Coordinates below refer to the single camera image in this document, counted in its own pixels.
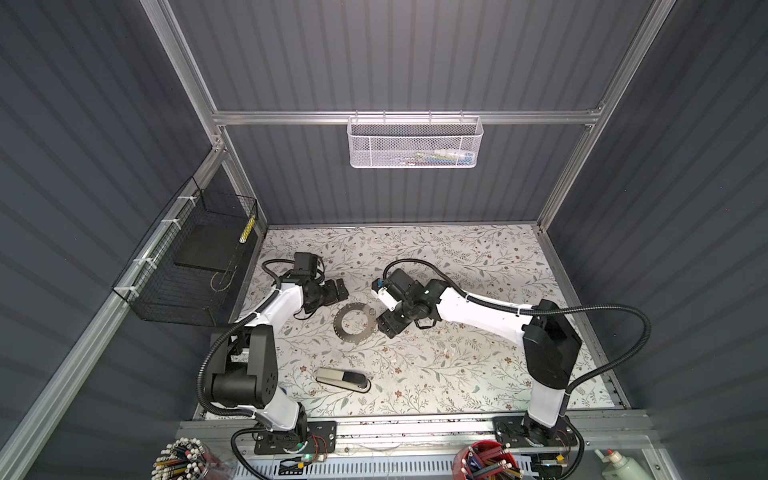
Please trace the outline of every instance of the white glue bottle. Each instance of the white glue bottle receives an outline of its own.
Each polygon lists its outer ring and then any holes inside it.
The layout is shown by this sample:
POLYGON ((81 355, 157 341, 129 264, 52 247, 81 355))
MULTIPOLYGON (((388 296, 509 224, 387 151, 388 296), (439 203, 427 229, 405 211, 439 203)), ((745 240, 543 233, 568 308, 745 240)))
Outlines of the white glue bottle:
POLYGON ((605 478, 619 478, 620 480, 654 480, 654 478, 648 475, 648 472, 646 472, 634 458, 625 457, 614 450, 608 450, 608 456, 603 455, 600 450, 595 450, 594 452, 600 457, 600 460, 602 460, 603 463, 611 463, 605 470, 603 470, 603 477, 605 478))

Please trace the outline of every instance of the floral tablecloth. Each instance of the floral tablecloth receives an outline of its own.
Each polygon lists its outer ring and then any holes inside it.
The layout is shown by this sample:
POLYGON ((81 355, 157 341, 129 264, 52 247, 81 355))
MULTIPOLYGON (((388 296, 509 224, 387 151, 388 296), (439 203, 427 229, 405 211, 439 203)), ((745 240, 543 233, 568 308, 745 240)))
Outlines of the floral tablecloth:
MULTIPOLYGON (((528 225, 478 227, 391 227, 271 230, 260 262, 293 258, 296 251, 320 255, 326 278, 343 278, 349 300, 321 307, 308 320, 291 319, 276 332, 280 386, 304 404, 312 417, 440 412, 525 410, 531 377, 522 349, 471 326, 442 322, 435 328, 407 328, 394 339, 376 333, 363 343, 345 343, 333 332, 333 318, 348 302, 369 304, 376 315, 384 306, 370 285, 392 260, 418 257, 437 264, 465 290, 516 303, 565 301, 528 225), (372 380, 360 394, 314 381, 320 366, 354 369, 372 380)), ((400 265, 426 283, 434 275, 424 266, 400 265)), ((243 309, 253 308, 270 290, 271 279, 258 268, 243 309)), ((362 329, 362 315, 349 314, 345 328, 362 329)), ((574 369, 594 368, 582 346, 574 369)), ((581 385, 571 408, 614 406, 600 378, 581 385)))

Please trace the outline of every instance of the black mounting plate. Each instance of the black mounting plate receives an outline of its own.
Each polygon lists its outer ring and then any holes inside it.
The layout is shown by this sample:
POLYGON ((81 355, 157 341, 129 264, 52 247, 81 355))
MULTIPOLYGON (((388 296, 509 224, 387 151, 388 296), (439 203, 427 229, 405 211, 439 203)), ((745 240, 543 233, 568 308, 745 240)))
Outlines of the black mounting plate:
MULTIPOLYGON (((525 438, 525 430, 522 426, 522 419, 522 416, 516 415, 493 417, 493 431, 496 435, 496 442, 499 442, 502 445, 506 445, 508 443, 512 448, 529 448, 532 446, 537 446, 532 445, 525 438)), ((574 435, 573 432, 569 432, 570 429, 565 425, 565 422, 562 418, 558 419, 558 422, 555 424, 555 426, 558 430, 561 430, 565 433, 564 438, 561 435, 565 445, 570 445, 571 447, 578 445, 576 435, 574 435)), ((563 444, 557 438, 553 438, 548 442, 547 445, 544 446, 562 447, 563 444)))
MULTIPOLYGON (((323 453, 324 450, 326 450, 325 453, 336 450, 336 422, 307 422, 307 426, 310 428, 310 440, 302 454, 315 452, 312 435, 326 441, 327 448, 320 440, 319 453, 323 453)), ((254 455, 284 455, 286 452, 281 445, 291 443, 292 439, 294 443, 296 441, 296 436, 292 432, 260 432, 253 437, 256 439, 256 445, 253 447, 254 455)))

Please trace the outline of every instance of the black wire basket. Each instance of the black wire basket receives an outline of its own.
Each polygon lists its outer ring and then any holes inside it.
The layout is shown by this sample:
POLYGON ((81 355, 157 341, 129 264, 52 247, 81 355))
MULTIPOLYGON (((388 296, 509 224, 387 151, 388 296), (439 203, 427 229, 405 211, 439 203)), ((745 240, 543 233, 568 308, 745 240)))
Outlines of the black wire basket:
POLYGON ((116 284, 113 290, 143 320, 226 325, 258 242, 257 232, 251 231, 257 228, 256 217, 257 204, 251 197, 197 189, 174 220, 163 220, 169 225, 149 258, 141 261, 132 285, 116 284), (185 242, 201 227, 235 233, 233 245, 227 244, 232 254, 223 271, 179 263, 185 242))

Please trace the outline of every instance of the white mesh basket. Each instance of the white mesh basket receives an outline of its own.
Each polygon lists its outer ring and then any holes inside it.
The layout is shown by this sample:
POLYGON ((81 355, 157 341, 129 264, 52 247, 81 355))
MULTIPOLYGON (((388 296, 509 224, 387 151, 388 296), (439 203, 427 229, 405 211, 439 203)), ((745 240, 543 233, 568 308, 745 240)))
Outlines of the white mesh basket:
POLYGON ((354 168, 472 168, 482 140, 480 118, 454 123, 358 122, 346 125, 354 168))

